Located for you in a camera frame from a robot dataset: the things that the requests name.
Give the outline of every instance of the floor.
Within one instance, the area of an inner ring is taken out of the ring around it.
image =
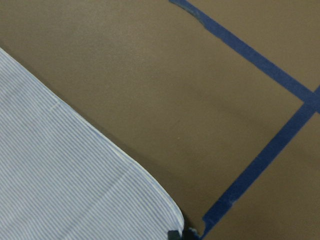
[[[191,0],[311,91],[317,1]],[[189,226],[303,104],[163,1],[0,0],[0,47],[146,168]],[[320,236],[316,113],[206,239]]]

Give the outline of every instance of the striped fabric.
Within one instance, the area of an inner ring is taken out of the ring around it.
[[[0,48],[0,239],[165,240],[159,183]]]

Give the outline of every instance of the brown surface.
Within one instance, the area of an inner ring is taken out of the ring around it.
[[[193,3],[318,86],[317,1]],[[200,231],[302,104],[166,0],[0,0],[0,46],[144,166]],[[318,239],[319,124],[316,115],[206,239]]]

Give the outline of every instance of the white fabric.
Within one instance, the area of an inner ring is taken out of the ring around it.
[[[0,239],[166,240],[159,183],[0,48]]]

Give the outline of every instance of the tape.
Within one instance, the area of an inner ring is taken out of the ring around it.
[[[300,109],[203,216],[202,219],[205,222],[205,230],[200,237],[200,239],[203,239],[309,121],[315,112],[320,113],[320,86],[315,92],[312,92],[188,1],[169,1],[192,14],[210,33],[220,38],[225,44],[304,102]]]

